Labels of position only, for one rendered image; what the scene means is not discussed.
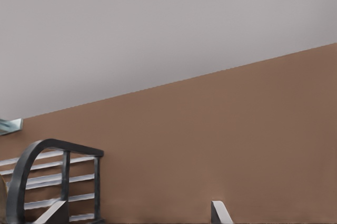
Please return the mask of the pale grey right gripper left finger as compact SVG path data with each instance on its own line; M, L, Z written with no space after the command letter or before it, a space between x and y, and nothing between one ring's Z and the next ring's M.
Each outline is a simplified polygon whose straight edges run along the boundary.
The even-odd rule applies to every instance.
M55 202L36 220L36 224L69 224L68 201Z

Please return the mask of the black metal shoe rack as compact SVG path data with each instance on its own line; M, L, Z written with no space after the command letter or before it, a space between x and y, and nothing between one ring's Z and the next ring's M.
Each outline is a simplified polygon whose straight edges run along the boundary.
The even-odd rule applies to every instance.
M9 184L9 191L6 203L7 222L9 224L27 224L25 220L24 199L28 175L38 155L47 148L61 150L63 154L63 159L61 162L61 196L60 199L57 199L55 202L70 202L69 183L71 153L74 152L79 154L85 154L94 159L94 213L92 215L75 216L73 218L69 216L69 223L71 222L71 220L79 221L92 219L92 224L103 224L104 219L101 216L100 205L100 158L104 156L104 151L57 139L46 139L32 143L29 147L27 147L27 149L18 159L18 162L14 168L11 182Z

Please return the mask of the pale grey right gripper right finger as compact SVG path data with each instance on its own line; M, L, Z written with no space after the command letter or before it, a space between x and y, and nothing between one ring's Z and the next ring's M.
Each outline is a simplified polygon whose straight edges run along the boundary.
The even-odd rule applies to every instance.
M211 223L233 224L233 220L222 201L211 201Z

